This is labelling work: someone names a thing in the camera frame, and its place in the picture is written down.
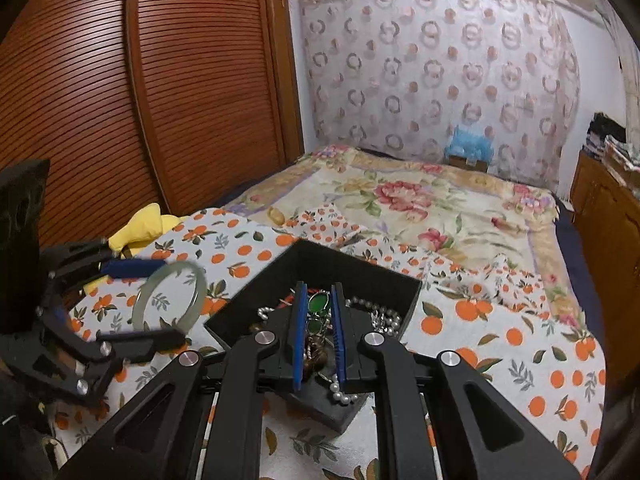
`navy blue sheet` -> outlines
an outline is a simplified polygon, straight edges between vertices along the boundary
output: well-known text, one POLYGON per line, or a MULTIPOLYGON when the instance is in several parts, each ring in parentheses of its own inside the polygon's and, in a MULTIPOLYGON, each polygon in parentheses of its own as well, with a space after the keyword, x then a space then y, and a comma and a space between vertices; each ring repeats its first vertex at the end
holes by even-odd
POLYGON ((555 198, 560 209, 560 218, 556 222, 556 238, 558 238, 560 251, 566 264, 566 270, 569 273, 571 286, 578 304, 580 304, 586 315, 587 327, 598 341, 604 345, 602 305, 587 268, 587 262, 582 254, 582 239, 571 222, 571 213, 558 197, 555 198))

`wooden wardrobe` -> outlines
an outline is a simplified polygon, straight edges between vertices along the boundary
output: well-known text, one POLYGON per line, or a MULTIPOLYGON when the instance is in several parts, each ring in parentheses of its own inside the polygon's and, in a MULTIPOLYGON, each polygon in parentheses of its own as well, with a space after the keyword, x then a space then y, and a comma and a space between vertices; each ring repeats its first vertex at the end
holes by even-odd
POLYGON ((30 0, 0 44, 0 141, 0 168, 51 160, 43 245, 281 169, 266 0, 30 0))
POLYGON ((640 203, 600 162, 580 153, 574 223, 602 304, 607 381, 640 365, 640 203))

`white wall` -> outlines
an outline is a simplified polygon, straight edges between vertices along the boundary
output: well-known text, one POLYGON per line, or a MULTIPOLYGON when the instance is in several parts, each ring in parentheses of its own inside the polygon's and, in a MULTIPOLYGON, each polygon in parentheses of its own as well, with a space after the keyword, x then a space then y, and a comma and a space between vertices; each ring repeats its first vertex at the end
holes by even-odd
MULTIPOLYGON (((303 124, 305 149, 318 146, 311 110, 311 96, 306 78, 305 53, 300 34, 300 6, 297 0, 289 0, 291 28, 294 41, 294 58, 300 94, 300 113, 303 124)), ((625 94, 618 53, 613 40, 594 12, 590 20, 569 9, 561 9, 580 66, 580 103, 574 126, 562 149, 560 186, 558 194, 567 196, 574 179, 578 152, 584 142, 594 112, 604 112, 625 125, 625 94)))

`green pendant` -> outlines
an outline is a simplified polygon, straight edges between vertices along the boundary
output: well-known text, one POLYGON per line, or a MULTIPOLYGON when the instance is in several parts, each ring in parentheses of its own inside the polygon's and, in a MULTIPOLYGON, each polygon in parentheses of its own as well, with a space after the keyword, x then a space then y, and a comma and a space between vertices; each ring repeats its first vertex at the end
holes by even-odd
POLYGON ((306 322, 306 332, 309 335, 317 335, 320 332, 322 332, 323 325, 324 323, 322 322, 321 319, 311 318, 309 319, 309 321, 306 322))
POLYGON ((329 304, 329 295, 325 292, 317 292, 309 298, 308 310, 310 314, 320 314, 329 304))

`black jewelry box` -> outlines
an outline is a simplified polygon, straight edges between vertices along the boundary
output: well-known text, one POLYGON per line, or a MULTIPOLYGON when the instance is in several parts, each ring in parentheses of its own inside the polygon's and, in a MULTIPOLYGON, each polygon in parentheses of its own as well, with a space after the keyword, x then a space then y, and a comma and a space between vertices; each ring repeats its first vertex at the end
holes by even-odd
MULTIPOLYGON (((276 307, 298 281, 309 288, 324 290, 340 282, 346 299, 356 296, 392 308, 402 317, 398 337, 411 319, 421 287, 421 282, 410 276, 307 240, 297 240, 214 314, 205 323, 206 329, 224 348, 230 348, 250 333, 249 325, 263 323, 258 308, 276 307)), ((359 305, 351 307, 364 309, 359 305)), ((334 349, 327 346, 326 350, 328 361, 321 373, 331 377, 335 371, 334 349)), ((343 433, 367 396, 362 394, 356 402, 343 406, 333 400, 329 384, 313 375, 303 383, 301 391, 283 397, 315 420, 343 433)))

